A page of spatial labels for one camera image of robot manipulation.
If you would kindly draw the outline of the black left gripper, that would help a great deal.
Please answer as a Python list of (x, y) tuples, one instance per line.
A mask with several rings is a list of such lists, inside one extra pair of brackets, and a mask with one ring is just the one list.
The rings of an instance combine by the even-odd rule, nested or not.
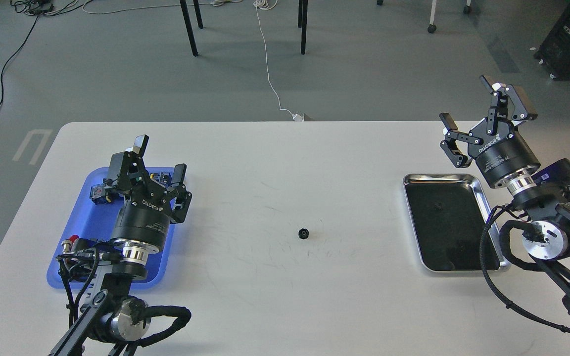
[[(174, 167), (165, 202), (161, 200), (167, 189), (160, 185), (150, 189), (152, 181), (143, 160), (148, 140), (148, 135), (140, 135), (132, 148), (111, 156), (104, 178), (104, 191), (107, 198), (121, 194), (125, 200), (111, 233), (111, 243), (132, 240), (154, 246), (162, 252), (170, 223), (179, 224), (186, 220), (192, 193), (184, 184), (186, 164)], [(175, 203), (170, 210), (172, 200)]]

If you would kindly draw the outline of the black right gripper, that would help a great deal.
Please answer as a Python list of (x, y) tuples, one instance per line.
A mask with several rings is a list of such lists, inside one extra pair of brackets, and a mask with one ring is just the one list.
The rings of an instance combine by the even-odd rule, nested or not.
[[(475, 160), (478, 169), (491, 188), (502, 187), (501, 181), (520, 169), (536, 172), (540, 162), (518, 131), (517, 125), (535, 120), (538, 112), (520, 86), (498, 83), (489, 75), (480, 76), (481, 83), (491, 91), (488, 115), (475, 124), (469, 133), (458, 131), (452, 115), (440, 113), (445, 126), (440, 147), (456, 168), (468, 168)], [(464, 155), (457, 142), (468, 143)]]

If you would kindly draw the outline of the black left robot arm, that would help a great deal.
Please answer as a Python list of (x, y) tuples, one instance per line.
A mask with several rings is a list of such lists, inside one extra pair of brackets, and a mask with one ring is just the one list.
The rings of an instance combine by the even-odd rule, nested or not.
[(133, 356), (138, 347), (161, 342), (183, 329), (191, 312), (180, 306), (149, 306), (130, 294), (134, 280), (147, 277), (150, 255), (163, 251), (169, 227), (183, 223), (192, 199), (186, 189), (186, 164), (172, 173), (150, 174), (144, 164), (149, 137), (112, 155), (108, 173), (93, 185), (96, 205), (122, 198), (107, 240), (72, 236), (55, 259), (68, 298), (69, 329), (52, 356), (81, 356), (88, 339), (111, 343), (111, 356)]

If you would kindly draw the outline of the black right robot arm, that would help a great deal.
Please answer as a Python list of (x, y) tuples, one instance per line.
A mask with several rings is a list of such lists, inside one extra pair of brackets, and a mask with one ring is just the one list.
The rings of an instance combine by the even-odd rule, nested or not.
[(491, 94), (488, 115), (464, 133), (452, 116), (439, 115), (445, 126), (440, 146), (457, 168), (475, 161), (491, 188), (508, 189), (509, 205), (491, 210), (481, 233), (479, 260), (489, 288), (508, 309), (532, 321), (570, 334), (570, 327), (539, 318), (514, 303), (495, 286), (485, 266), (486, 235), (500, 214), (522, 211), (526, 221), (514, 216), (502, 225), (498, 245), (511, 264), (544, 272), (564, 292), (570, 315), (570, 160), (561, 159), (541, 169), (540, 162), (520, 135), (518, 125), (537, 118), (523, 88), (498, 83), (487, 75), (481, 82)]

